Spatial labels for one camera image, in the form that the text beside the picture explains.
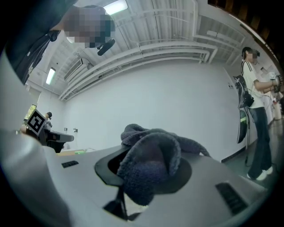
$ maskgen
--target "ceiling light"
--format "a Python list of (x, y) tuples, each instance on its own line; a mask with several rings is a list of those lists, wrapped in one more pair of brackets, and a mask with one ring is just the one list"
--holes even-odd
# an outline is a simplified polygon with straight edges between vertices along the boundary
[(122, 11), (122, 10), (125, 10), (127, 8), (128, 8), (128, 5), (127, 5), (125, 0), (118, 0), (118, 1), (115, 1), (113, 3), (106, 5), (104, 7), (104, 9), (106, 10), (106, 12), (109, 15), (115, 14), (115, 13)]
[(46, 83), (47, 83), (47, 84), (50, 84), (50, 83), (51, 83), (51, 80), (52, 80), (52, 78), (53, 78), (53, 76), (54, 76), (54, 73), (55, 73), (55, 69), (54, 69), (54, 68), (51, 68), (51, 69), (49, 70), (49, 73), (48, 73), (48, 76), (47, 76), (47, 79), (46, 79)]

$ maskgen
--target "hand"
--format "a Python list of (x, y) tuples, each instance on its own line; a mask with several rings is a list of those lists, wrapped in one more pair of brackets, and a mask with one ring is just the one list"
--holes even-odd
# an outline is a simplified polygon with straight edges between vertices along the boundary
[(25, 127), (25, 126), (22, 125), (22, 126), (20, 127), (20, 131), (25, 134), (26, 131), (27, 131), (27, 127)]
[(273, 86), (278, 86), (278, 84), (279, 84), (278, 80), (272, 80), (272, 85)]

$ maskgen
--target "ceiling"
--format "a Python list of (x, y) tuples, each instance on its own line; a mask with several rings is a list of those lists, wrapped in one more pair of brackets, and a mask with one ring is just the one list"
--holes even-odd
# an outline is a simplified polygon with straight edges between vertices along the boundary
[[(105, 6), (110, 0), (79, 0), (76, 6)], [(115, 45), (103, 56), (97, 50), (69, 43), (63, 32), (50, 42), (42, 61), (29, 80), (68, 100), (100, 80), (130, 68), (155, 61), (188, 59), (192, 62), (240, 64), (244, 46), (259, 50), (250, 34), (229, 14), (207, 4), (207, 0), (126, 0), (128, 9), (113, 14)], [(260, 50), (260, 68), (274, 68)], [(94, 67), (67, 83), (64, 76), (79, 59)], [(49, 69), (56, 73), (45, 83)]]

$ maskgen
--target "gray fleece cloth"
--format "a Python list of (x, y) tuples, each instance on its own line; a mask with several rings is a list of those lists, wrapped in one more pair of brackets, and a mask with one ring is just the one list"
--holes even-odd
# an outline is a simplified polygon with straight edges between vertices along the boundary
[(131, 149), (120, 163), (117, 175), (124, 180), (124, 192), (142, 206), (153, 199), (156, 184), (176, 173), (181, 152), (210, 156), (194, 140), (162, 129), (145, 129), (137, 124), (128, 125), (121, 140)]

